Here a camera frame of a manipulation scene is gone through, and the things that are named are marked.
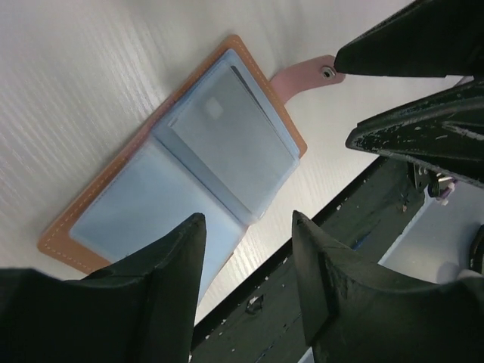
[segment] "pink object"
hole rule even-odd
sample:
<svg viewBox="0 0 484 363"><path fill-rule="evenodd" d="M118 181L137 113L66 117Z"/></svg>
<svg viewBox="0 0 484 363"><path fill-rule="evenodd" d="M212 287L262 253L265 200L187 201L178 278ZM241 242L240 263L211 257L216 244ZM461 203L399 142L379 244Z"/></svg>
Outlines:
<svg viewBox="0 0 484 363"><path fill-rule="evenodd" d="M272 77L271 85L286 103L302 91L335 85L344 79L345 75L334 69L334 57L323 55L280 70Z"/></svg>

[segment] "brown leather edge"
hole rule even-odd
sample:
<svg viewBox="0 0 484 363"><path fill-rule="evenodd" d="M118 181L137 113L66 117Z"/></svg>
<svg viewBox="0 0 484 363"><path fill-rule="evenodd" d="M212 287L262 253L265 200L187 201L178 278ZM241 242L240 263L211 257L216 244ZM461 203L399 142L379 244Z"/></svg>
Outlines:
<svg viewBox="0 0 484 363"><path fill-rule="evenodd" d="M299 156L307 151L307 145L297 131L289 114L269 81L263 75L239 36L229 36L187 79L181 88L168 97L147 119L135 137L119 152L114 160L99 174L88 187L58 216L44 231L37 247L42 253L54 257L86 274L110 264L97 253L79 244L69 236L69 230L96 197L111 183L131 156L147 139L148 133L157 120L226 52L234 49L246 67L253 74L261 89L283 120L284 125L299 148Z"/></svg>

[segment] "tabletop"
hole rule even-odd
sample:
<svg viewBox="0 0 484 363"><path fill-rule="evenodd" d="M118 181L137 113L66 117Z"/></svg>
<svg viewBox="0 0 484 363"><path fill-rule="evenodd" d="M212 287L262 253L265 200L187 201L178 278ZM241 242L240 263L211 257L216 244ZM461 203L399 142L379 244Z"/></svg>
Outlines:
<svg viewBox="0 0 484 363"><path fill-rule="evenodd" d="M0 266L83 274L42 255L42 231L231 33L265 75L338 49L409 0L7 0L0 4ZM309 149L214 280L201 319L375 156L344 146L356 123L449 88L446 79L347 76L287 109Z"/></svg>

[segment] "wooden table surface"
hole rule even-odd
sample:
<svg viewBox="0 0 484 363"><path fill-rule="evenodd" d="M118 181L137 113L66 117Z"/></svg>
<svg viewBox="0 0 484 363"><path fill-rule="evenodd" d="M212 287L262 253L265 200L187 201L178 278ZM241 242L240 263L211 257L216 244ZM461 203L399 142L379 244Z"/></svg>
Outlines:
<svg viewBox="0 0 484 363"><path fill-rule="evenodd" d="M42 230L230 33L267 77L337 50L408 0L7 0L0 4L0 266L82 273L42 255ZM344 147L376 113L457 82L348 76L287 109L308 143L199 306L202 318L374 159Z"/></svg>

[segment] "open wallet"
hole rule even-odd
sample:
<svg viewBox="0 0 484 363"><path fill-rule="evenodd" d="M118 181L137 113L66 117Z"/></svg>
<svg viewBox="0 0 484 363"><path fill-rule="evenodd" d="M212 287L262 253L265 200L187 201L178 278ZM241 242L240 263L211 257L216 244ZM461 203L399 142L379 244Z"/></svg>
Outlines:
<svg viewBox="0 0 484 363"><path fill-rule="evenodd" d="M318 73L322 61L332 66L334 59L325 57L276 75L284 101L343 80L338 74L321 77L322 84L302 82L314 76L308 67ZM201 299L306 150L273 85L240 38L229 36L44 232L38 247L91 273L202 213Z"/></svg>

